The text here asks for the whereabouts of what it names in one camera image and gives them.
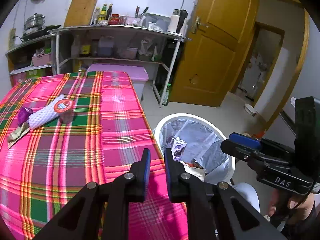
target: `blue gripper pad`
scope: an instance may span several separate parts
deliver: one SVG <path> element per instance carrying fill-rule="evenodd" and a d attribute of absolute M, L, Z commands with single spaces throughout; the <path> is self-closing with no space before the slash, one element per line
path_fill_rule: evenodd
<path fill-rule="evenodd" d="M 262 148 L 259 140 L 251 139 L 235 132 L 229 135 L 229 140 L 257 151 L 261 150 Z"/>

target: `doorway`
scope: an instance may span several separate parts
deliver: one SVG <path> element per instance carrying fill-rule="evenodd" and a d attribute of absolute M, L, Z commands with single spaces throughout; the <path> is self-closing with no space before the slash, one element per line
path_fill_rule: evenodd
<path fill-rule="evenodd" d="M 284 30 L 256 22 L 247 57 L 232 92 L 254 106 L 276 65 Z"/>

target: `wooden door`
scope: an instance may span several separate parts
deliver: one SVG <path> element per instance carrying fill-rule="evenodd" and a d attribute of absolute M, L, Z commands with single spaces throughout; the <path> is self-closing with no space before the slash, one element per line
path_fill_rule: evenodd
<path fill-rule="evenodd" d="M 259 0 L 199 0 L 170 101 L 219 106 L 246 56 Z"/>

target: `paper towel roll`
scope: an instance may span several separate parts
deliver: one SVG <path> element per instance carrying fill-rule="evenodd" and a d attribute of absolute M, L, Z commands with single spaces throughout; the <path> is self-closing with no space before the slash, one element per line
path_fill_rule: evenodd
<path fill-rule="evenodd" d="M 45 123 L 50 122 L 54 118 L 58 117 L 59 114 L 54 111 L 53 107 L 56 102 L 63 98 L 65 98 L 64 94 L 61 94 L 60 96 L 55 98 L 49 105 L 30 115 L 28 119 L 30 129 L 36 129 L 44 125 Z"/>
<path fill-rule="evenodd" d="M 175 33 L 177 31 L 177 26 L 178 26 L 178 22 L 179 22 L 179 15 L 172 15 L 171 16 L 171 20 L 170 20 L 170 24 L 169 27 L 167 29 L 167 32 L 173 32 Z"/>

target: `pink basket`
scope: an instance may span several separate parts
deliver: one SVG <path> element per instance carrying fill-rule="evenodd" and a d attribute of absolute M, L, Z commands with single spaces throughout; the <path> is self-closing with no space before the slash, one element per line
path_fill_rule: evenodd
<path fill-rule="evenodd" d="M 32 57 L 32 62 L 34 67 L 50 65 L 51 62 L 51 53 L 48 54 L 38 54 L 35 57 Z"/>

